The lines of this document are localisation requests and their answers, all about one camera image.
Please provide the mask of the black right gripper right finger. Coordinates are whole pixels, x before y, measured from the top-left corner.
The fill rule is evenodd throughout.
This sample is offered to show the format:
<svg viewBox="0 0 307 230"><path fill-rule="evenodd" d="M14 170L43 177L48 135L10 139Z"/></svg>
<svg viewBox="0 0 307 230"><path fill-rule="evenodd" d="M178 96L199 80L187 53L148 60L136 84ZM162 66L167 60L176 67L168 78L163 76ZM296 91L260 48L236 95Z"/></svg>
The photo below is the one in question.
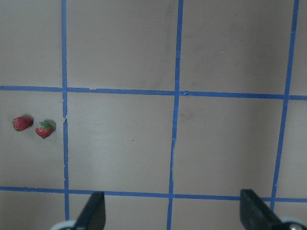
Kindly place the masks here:
<svg viewBox="0 0 307 230"><path fill-rule="evenodd" d="M251 189L240 191L240 221L246 230L305 230L301 221L279 218Z"/></svg>

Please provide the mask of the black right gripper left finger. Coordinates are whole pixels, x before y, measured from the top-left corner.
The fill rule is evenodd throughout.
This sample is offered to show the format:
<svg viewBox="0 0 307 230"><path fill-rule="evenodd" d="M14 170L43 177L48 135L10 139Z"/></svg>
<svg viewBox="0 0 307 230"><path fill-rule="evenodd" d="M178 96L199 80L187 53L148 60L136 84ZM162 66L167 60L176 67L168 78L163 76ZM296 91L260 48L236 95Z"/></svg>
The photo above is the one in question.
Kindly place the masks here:
<svg viewBox="0 0 307 230"><path fill-rule="evenodd" d="M105 194L94 192L76 220L59 222L51 230L103 230L105 225Z"/></svg>

